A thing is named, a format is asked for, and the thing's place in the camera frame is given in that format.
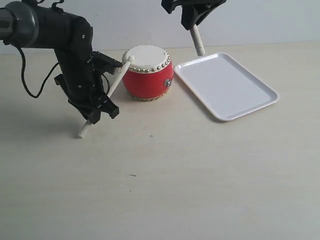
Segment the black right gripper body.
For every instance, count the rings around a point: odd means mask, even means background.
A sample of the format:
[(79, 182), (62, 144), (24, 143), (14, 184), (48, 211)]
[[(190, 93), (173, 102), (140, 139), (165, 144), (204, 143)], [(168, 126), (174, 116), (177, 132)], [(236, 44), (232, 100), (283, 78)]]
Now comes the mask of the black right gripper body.
[(224, 4), (226, 0), (162, 0), (161, 6), (168, 14), (171, 14), (177, 6), (195, 7), (200, 10), (217, 8)]

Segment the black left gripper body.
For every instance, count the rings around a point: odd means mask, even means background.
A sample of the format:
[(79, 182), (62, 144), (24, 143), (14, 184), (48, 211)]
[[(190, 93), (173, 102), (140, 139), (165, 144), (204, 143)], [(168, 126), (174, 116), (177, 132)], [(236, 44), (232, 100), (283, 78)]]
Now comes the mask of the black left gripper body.
[(114, 119), (119, 114), (116, 106), (105, 92), (102, 76), (104, 73), (94, 68), (92, 53), (85, 60), (76, 54), (56, 49), (61, 74), (54, 78), (68, 98), (68, 102), (81, 111), (100, 111)]

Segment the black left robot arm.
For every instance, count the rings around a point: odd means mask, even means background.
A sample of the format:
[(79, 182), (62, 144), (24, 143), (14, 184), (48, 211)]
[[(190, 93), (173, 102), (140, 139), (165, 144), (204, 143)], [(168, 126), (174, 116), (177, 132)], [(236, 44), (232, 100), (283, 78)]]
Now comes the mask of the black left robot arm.
[(61, 74), (54, 78), (68, 102), (91, 124), (107, 113), (120, 112), (105, 90), (102, 77), (115, 75), (122, 63), (92, 47), (93, 27), (82, 17), (65, 12), (54, 2), (43, 7), (37, 0), (12, 1), (0, 9), (0, 39), (21, 55), (21, 80), (25, 85), (26, 57), (22, 49), (52, 49)]

